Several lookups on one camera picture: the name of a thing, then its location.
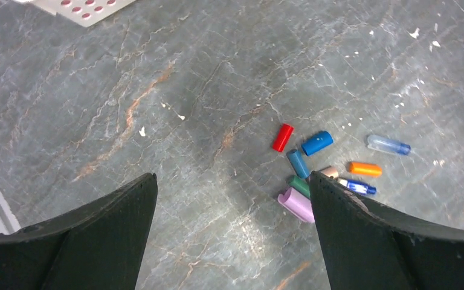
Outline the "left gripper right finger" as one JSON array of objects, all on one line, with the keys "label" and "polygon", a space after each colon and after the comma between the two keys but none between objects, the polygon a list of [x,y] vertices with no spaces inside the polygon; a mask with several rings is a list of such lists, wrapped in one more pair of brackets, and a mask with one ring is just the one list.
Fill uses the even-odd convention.
[{"label": "left gripper right finger", "polygon": [[309,186],[332,289],[464,289],[464,230],[410,216],[319,172]]}]

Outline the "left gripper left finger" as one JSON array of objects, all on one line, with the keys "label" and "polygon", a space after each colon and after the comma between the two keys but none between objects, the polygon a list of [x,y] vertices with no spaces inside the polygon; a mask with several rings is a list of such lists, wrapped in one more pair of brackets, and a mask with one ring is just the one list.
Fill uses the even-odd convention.
[{"label": "left gripper left finger", "polygon": [[146,173],[47,221],[0,234],[0,289],[134,289],[158,195]]}]

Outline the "blue white pen cap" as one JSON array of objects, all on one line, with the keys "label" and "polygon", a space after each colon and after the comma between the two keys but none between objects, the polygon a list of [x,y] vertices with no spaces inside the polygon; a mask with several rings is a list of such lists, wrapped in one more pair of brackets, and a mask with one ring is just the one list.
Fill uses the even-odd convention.
[{"label": "blue white pen cap", "polygon": [[352,192],[361,195],[375,195],[377,192],[376,187],[370,186],[366,183],[360,181],[354,181],[350,179],[337,178],[337,182],[349,189]]}]

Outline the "pink highlighter cap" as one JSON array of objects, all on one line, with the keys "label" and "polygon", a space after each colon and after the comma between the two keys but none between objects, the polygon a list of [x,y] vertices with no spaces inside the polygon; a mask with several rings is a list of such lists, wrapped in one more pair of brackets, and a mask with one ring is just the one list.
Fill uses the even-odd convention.
[{"label": "pink highlighter cap", "polygon": [[278,195],[279,204],[305,223],[315,223],[311,201],[293,187]]}]

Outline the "orange pen cap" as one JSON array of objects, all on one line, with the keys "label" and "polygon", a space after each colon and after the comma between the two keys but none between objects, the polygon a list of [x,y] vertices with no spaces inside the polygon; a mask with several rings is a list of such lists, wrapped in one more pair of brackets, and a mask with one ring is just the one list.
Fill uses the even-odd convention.
[{"label": "orange pen cap", "polygon": [[379,165],[361,163],[357,161],[351,161],[349,163],[348,171],[354,175],[364,175],[376,178],[382,175],[382,168]]}]

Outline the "peach pen cap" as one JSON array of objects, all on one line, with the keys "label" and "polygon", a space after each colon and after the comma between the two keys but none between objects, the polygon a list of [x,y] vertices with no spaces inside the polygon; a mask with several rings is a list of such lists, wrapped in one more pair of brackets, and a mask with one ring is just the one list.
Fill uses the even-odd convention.
[{"label": "peach pen cap", "polygon": [[338,170],[334,166],[327,166],[326,168],[321,169],[320,173],[332,179],[336,179],[339,177]]}]

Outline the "green pen cap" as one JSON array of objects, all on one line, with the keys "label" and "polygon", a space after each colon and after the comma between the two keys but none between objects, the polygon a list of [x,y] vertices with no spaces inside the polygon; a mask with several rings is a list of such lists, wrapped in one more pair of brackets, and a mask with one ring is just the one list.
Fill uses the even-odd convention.
[{"label": "green pen cap", "polygon": [[298,191],[300,194],[310,199],[310,188],[308,183],[299,178],[298,176],[292,176],[288,179],[288,185]]}]

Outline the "light blue cap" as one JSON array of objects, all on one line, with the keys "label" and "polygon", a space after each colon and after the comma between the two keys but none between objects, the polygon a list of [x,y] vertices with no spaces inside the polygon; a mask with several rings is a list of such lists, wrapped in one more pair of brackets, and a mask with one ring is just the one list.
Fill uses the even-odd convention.
[{"label": "light blue cap", "polygon": [[306,179],[311,174],[300,151],[298,149],[292,149],[286,153],[294,172],[299,178]]}]

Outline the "clear blue long cap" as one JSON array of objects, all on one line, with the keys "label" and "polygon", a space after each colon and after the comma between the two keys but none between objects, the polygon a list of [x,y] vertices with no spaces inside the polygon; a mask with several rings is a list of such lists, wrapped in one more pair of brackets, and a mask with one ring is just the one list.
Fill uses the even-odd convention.
[{"label": "clear blue long cap", "polygon": [[397,155],[408,155],[411,152],[410,145],[375,134],[367,137],[367,147],[380,152]]}]

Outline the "medium blue pen cap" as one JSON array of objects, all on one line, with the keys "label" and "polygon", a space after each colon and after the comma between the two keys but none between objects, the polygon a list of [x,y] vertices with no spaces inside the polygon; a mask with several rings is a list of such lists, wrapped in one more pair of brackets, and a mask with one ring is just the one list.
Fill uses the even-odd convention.
[{"label": "medium blue pen cap", "polygon": [[322,130],[308,138],[301,144],[301,149],[306,156],[311,156],[334,142],[328,131]]}]

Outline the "red pen cap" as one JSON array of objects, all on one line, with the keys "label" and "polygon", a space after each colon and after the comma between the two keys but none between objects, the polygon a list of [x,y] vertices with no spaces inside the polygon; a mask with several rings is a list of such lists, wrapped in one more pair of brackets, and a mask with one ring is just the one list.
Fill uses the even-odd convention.
[{"label": "red pen cap", "polygon": [[283,123],[272,144],[272,148],[277,152],[283,152],[293,131],[294,128],[291,125]]}]

